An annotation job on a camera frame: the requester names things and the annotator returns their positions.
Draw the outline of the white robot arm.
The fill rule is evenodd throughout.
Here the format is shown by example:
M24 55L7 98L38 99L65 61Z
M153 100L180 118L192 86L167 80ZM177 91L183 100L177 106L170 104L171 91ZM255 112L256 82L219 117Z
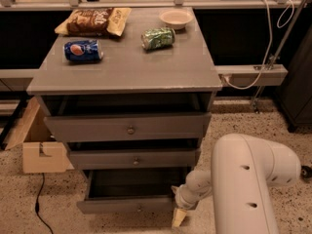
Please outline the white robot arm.
M190 172L173 188L178 227L187 211L202 199L214 200L216 234L279 234L268 188L292 185L299 179L298 156L282 143L229 134L214 145L211 168Z

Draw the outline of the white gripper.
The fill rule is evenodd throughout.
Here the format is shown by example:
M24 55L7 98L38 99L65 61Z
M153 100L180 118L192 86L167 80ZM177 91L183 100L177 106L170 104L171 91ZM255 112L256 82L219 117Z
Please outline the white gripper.
M179 187L172 185L171 189L175 194L175 203L178 206L174 209L172 227L180 227L187 216L187 210L195 208L200 199L184 184Z

